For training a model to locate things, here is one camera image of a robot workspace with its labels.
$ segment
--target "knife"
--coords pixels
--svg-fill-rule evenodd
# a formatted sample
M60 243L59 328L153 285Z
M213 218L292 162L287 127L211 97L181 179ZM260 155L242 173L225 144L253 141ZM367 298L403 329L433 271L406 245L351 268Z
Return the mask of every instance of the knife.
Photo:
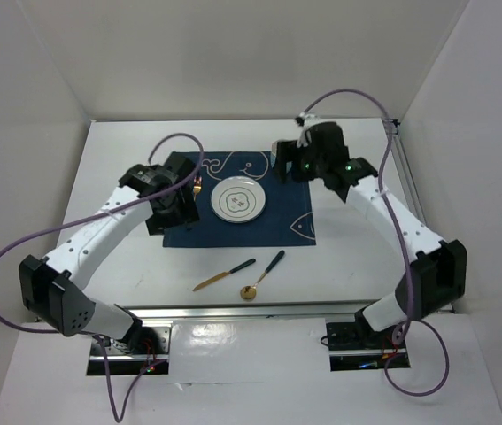
M236 273L239 270L243 270L245 267L248 267L251 264L254 264L256 262L257 262L257 260L255 260L255 259L249 259L249 260L245 261L243 264L240 264L237 267L232 268L228 272L219 273L216 276L212 277L211 279L207 279L205 282L201 282L200 284L198 284L196 286L196 288L193 289L193 291L195 292L197 290L201 290L202 288L205 288L206 286L211 285L213 282L217 282L219 279L223 279L225 276L229 276L230 274Z

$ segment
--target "robotic arm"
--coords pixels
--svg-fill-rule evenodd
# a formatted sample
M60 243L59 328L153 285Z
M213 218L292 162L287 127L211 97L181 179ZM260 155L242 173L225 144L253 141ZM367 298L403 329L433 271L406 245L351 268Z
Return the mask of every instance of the robotic arm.
M276 144L274 174L284 183L287 165L297 182L321 178L329 190L353 206L401 253L398 236L382 199L378 173L363 158L351 158L343 132L335 122L304 130L296 141ZM422 319L463 296L467 251L457 240L447 243L421 223L384 188L403 230L413 277L412 319ZM364 339L406 320L408 293L405 276L394 292L355 313L357 334Z
M150 235L198 221L194 183L166 197L124 211L111 209L147 197L181 181L195 164L172 152L163 166L137 165L119 180L98 213L106 218L83 226L42 259L27 256L19 265L25 307L64 336L79 332L108 336L134 348L150 332L131 312L84 294L91 276L112 250L136 226L146 223Z

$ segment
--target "utensil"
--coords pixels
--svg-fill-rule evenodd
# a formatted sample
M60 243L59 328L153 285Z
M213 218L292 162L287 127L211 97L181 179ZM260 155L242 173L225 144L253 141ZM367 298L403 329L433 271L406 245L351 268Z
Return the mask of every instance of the utensil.
M249 177L237 176L222 180L211 197L217 216L230 223L246 223L256 219L266 205L266 193Z
M223 279L225 276L229 276L230 274L233 274L233 273L236 273L238 272L239 270L243 270L245 267L248 267L250 266L251 264L254 264L256 263L257 260L255 259L249 259L247 261L245 261L243 264L240 264L238 265L237 267L234 267L232 268L231 270L229 270L228 272L222 272L222 273L219 273L217 275L215 275L214 277L210 278L210 279L207 279L205 282L201 282L199 283L194 289L193 291L197 291L197 290L201 290L202 288L205 288L206 286L208 285L211 285L212 283L214 282L217 282L219 279Z
M257 286L259 285L260 281L262 281L268 273L278 264L278 262L284 257L284 250L281 250L276 254L276 257L270 262L266 270L264 271L263 274L260 275L259 279L256 281L256 283L252 286L245 286L241 289L241 298L246 299L247 301L252 301L256 296L257 296Z

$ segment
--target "wall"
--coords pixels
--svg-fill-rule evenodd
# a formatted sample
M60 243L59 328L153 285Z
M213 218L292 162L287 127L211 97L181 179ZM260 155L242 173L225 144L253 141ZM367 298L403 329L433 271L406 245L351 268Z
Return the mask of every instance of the wall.
M502 1L470 2L401 136L427 219L467 246L462 308L502 405Z
M21 0L104 120L294 116L342 86L405 113L467 0ZM355 97L322 112L375 116Z
M30 231L59 223L88 122L13 1L0 0L0 249ZM0 262L0 311L24 317L17 265L52 240ZM0 390L17 333L0 325Z

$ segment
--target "gold knife blade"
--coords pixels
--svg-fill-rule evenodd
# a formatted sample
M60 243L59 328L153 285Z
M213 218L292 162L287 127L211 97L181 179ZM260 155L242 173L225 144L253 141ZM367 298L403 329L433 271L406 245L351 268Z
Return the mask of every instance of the gold knife blade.
M212 277L211 279L207 279L205 282L201 282L196 286L196 288L193 289L193 291L201 290L202 288L205 288L207 285L211 285L213 282L217 282L219 279L223 279L225 276L229 276L231 273L230 272L223 272L219 273L216 276Z

